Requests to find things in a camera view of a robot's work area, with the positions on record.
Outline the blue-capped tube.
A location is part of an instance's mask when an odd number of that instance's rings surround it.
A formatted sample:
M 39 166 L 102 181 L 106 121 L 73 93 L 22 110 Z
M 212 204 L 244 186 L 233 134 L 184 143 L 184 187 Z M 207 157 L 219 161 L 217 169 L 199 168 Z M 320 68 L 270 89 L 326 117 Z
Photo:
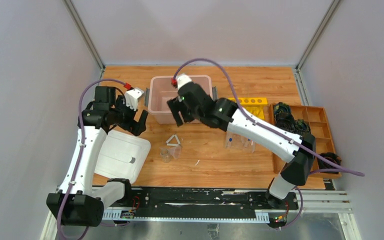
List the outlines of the blue-capped tube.
M 255 144 L 252 140 L 248 139 L 249 150 L 253 153 L 255 151 Z
M 228 137 L 228 142 L 227 142 L 228 148 L 230 148 L 232 146 L 232 142 L 233 142 L 233 133 L 230 133 L 229 137 Z

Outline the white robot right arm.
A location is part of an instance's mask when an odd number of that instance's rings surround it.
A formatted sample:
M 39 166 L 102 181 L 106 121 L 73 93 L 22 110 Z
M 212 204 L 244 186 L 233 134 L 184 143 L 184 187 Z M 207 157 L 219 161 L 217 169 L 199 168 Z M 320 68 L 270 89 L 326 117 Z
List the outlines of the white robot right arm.
M 198 120 L 212 129 L 243 136 L 285 162 L 281 172 L 270 182 L 263 199 L 270 208 L 278 209 L 293 188 L 306 184 L 315 158 L 316 139 L 313 135 L 301 136 L 282 130 L 252 116 L 227 98 L 213 100 L 197 83 L 175 83 L 174 87 L 177 97 L 168 100 L 167 105 L 177 126 Z

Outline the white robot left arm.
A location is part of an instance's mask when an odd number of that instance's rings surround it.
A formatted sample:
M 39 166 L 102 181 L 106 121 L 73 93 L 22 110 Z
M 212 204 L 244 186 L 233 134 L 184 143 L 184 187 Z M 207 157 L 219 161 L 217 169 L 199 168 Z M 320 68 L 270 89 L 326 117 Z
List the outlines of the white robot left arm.
M 150 152 L 151 143 L 140 138 L 148 112 L 135 120 L 143 90 L 97 86 L 94 100 L 81 109 L 78 137 L 67 174 L 46 205 L 63 226 L 98 226 L 104 211 L 118 203 L 133 202 L 132 184 Z

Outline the white clay triangle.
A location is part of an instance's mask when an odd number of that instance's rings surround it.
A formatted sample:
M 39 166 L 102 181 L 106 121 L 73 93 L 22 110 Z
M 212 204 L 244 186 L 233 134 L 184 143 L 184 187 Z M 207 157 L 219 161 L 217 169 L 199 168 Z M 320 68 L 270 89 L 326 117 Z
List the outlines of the white clay triangle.
M 166 140 L 166 145 L 170 147 L 177 147 L 181 145 L 181 141 L 177 134 L 173 134 L 168 140 Z

